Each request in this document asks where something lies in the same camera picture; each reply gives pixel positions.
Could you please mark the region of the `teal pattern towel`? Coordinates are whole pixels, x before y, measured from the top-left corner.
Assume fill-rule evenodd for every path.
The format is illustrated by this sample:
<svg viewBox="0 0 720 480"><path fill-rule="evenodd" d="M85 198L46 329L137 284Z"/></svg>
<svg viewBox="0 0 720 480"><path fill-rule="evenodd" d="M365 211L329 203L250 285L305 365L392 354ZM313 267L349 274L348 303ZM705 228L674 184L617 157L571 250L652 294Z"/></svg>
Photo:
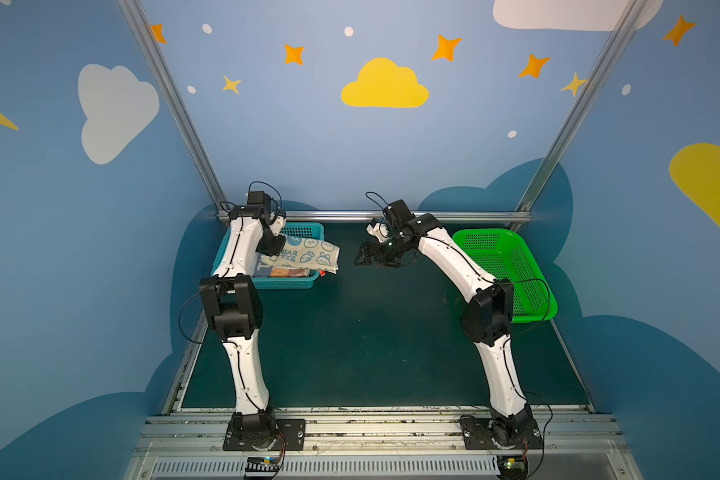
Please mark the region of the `teal pattern towel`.
<svg viewBox="0 0 720 480"><path fill-rule="evenodd" d="M303 268L336 274L339 270L340 248L330 242L285 236L285 244L279 254L259 255L259 264L268 267Z"/></svg>

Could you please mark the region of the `green plastic basket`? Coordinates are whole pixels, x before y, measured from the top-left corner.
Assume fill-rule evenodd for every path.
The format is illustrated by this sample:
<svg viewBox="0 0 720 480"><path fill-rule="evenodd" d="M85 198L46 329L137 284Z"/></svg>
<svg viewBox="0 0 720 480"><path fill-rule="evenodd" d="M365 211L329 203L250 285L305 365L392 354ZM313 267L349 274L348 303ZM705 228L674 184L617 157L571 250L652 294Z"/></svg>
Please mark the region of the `green plastic basket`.
<svg viewBox="0 0 720 480"><path fill-rule="evenodd" d="M506 229L465 229L454 242L480 267L514 285L513 322L552 320L558 304L524 239Z"/></svg>

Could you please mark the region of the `teal plastic basket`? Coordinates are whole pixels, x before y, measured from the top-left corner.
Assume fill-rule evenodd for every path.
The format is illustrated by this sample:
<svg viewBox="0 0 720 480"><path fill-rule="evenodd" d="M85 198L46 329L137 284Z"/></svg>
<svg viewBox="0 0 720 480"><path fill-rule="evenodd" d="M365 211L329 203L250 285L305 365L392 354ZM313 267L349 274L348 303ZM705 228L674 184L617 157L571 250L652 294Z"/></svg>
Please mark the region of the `teal plastic basket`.
<svg viewBox="0 0 720 480"><path fill-rule="evenodd" d="M242 274L258 290L310 289L323 273L338 271L340 248L323 239L323 226L298 223L278 237L285 241L276 255L257 251L268 229L253 218L230 223L217 252L210 278L230 281Z"/></svg>

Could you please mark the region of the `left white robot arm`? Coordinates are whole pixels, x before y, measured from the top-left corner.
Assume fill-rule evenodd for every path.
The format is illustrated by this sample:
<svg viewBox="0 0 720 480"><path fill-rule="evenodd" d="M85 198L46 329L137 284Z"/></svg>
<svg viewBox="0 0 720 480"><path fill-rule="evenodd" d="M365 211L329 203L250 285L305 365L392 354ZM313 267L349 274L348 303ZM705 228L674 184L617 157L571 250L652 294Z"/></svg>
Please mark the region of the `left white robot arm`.
<svg viewBox="0 0 720 480"><path fill-rule="evenodd" d="M246 203L227 210L228 229L212 273L200 283L208 326L219 337L235 388L232 433L240 440L269 442L278 434L270 394L260 363L258 340L263 304L253 274L260 255L276 256L285 244L280 205L261 190L249 190Z"/></svg>

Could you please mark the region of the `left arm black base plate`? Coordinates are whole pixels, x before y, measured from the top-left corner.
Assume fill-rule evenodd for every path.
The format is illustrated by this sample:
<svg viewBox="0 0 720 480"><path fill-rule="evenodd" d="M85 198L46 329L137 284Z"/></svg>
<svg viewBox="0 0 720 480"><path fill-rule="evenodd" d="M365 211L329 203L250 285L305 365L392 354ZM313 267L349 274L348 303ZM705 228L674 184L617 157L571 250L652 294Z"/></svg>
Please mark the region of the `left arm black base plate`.
<svg viewBox="0 0 720 480"><path fill-rule="evenodd" d="M224 451L301 451L304 447L304 419L277 420L266 415L234 415L228 423Z"/></svg>

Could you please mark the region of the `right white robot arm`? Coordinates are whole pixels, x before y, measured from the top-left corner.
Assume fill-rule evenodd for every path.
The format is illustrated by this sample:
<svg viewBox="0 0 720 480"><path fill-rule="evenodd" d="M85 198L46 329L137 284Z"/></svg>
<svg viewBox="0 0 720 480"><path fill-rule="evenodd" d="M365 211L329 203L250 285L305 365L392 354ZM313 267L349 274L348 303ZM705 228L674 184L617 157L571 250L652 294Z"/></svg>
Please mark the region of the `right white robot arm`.
<svg viewBox="0 0 720 480"><path fill-rule="evenodd" d="M479 353L490 391L493 437L512 445L538 429L517 377L512 354L514 285L488 273L457 245L430 213L415 215L402 200L381 208L366 231L372 238L361 244L355 264L376 261L400 268L402 257L415 251L429 258L455 285L466 302L459 320Z"/></svg>

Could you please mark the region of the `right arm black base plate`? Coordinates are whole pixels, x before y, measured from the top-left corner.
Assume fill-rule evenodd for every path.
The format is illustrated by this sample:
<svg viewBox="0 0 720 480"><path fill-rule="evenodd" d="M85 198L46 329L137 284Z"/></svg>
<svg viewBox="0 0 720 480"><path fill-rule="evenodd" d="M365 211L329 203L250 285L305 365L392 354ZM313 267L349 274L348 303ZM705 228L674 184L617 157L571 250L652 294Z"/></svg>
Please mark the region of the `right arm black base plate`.
<svg viewBox="0 0 720 480"><path fill-rule="evenodd" d="M541 430L536 424L520 433L510 432L500 421L463 415L458 424L467 450L524 450L542 447Z"/></svg>

